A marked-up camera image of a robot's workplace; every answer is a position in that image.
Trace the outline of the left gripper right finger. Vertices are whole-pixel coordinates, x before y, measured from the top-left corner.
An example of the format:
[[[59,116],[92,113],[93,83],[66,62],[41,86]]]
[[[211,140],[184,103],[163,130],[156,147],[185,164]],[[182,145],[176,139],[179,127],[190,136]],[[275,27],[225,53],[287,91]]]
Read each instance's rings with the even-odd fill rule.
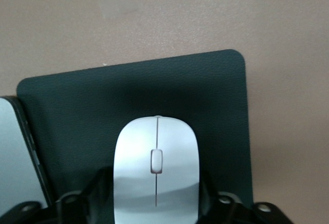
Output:
[[[233,193],[215,188],[211,175],[201,171],[198,223],[292,223],[280,208],[269,202],[245,206]]]

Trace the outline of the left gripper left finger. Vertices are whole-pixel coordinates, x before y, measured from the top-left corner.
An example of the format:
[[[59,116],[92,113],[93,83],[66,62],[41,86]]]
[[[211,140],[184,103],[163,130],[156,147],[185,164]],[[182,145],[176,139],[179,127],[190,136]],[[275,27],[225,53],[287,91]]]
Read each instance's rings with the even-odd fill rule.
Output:
[[[19,203],[1,216],[1,223],[97,223],[112,192],[113,168],[103,167],[82,191],[44,209],[37,201]]]

